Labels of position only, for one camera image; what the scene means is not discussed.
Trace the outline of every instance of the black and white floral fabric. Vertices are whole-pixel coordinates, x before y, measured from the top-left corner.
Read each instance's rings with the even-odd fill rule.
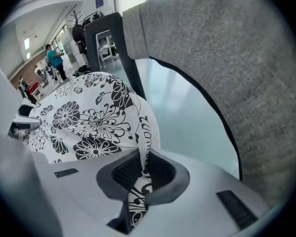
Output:
[[[38,103],[30,116],[42,125],[21,136],[31,151],[49,163],[105,157],[138,148],[145,168],[151,147],[160,148],[159,130],[147,102],[121,79],[102,72],[80,76]],[[144,197],[151,192],[143,173],[129,195],[131,225],[144,215]]]

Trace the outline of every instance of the black edge trim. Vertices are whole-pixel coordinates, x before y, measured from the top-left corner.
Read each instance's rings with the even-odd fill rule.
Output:
[[[171,203],[186,190],[190,181],[189,172],[183,165],[161,155],[153,149],[150,150],[149,155],[150,154],[172,165],[175,168],[175,176],[168,184],[152,191],[152,193],[147,194],[145,198],[145,204],[146,206],[150,206]]]
[[[98,18],[85,26],[85,42],[88,49],[89,64],[92,72],[101,71],[96,34],[110,30],[117,52],[126,72],[130,85],[137,95],[146,99],[135,60],[127,53],[122,17],[118,12]]]
[[[132,151],[130,154],[123,156],[122,158],[105,165],[102,167],[97,173],[97,183],[103,193],[110,199],[119,200],[122,202],[128,201],[128,193],[129,191],[125,189],[123,186],[118,184],[112,176],[112,173],[119,166],[124,163],[133,160],[134,158],[139,157],[139,150],[136,149]]]
[[[164,61],[160,61],[160,60],[153,58],[153,57],[150,57],[150,59],[155,60],[162,67],[166,67],[168,69],[174,70],[175,72],[179,73],[185,80],[187,80],[189,83],[191,83],[195,88],[197,88],[202,93],[202,95],[205,97],[206,101],[210,104],[210,106],[214,109],[214,111],[217,113],[217,115],[221,119],[222,124],[225,128],[225,131],[227,133],[227,136],[228,136],[229,140],[231,141],[233,147],[235,148],[235,151],[236,151],[237,157],[238,157],[239,180],[242,181],[242,165],[241,165],[241,159],[240,159],[239,150],[238,150],[236,141],[232,135],[230,127],[228,126],[225,118],[223,117],[221,111],[219,110],[218,106],[216,105],[216,103],[214,102],[212,97],[207,93],[207,91],[195,79],[193,79],[192,77],[190,77],[189,75],[184,73],[182,70],[180,70],[176,66],[174,66],[170,63],[164,62]]]
[[[132,230],[132,227],[130,225],[130,213],[128,210],[128,193],[130,192],[130,190],[127,190],[125,187],[118,183],[118,180],[114,179],[114,171],[119,168],[123,168],[125,164],[134,160],[139,161],[140,169],[137,169],[138,173],[132,172],[132,184],[129,185],[131,186],[130,189],[132,189],[142,171],[138,149],[108,165],[105,165],[98,171],[96,176],[97,183],[100,189],[108,198],[123,202],[123,207],[119,214],[119,217],[112,219],[107,225],[124,234],[130,233],[130,231]]]

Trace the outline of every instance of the gray fabric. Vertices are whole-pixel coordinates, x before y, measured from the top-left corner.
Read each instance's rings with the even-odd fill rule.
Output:
[[[282,201],[296,172],[296,44],[275,8],[149,0],[123,13],[123,27],[131,58],[170,63],[209,93],[235,138],[244,183],[270,205]]]

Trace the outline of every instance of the light blue floor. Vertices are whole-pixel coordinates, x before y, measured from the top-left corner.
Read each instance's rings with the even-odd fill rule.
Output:
[[[223,124],[203,95],[175,71],[156,61],[136,61],[149,102],[158,122],[161,149],[217,165],[239,178],[238,158]],[[127,83],[120,61],[103,72]]]

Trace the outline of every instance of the ceiling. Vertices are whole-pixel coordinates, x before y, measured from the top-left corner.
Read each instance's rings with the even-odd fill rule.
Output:
[[[43,47],[51,30],[61,23],[72,7],[73,5],[70,3],[52,4],[31,11],[13,22],[21,53],[25,60],[28,52],[33,54]],[[27,50],[24,47],[26,38],[30,38],[30,48]]]

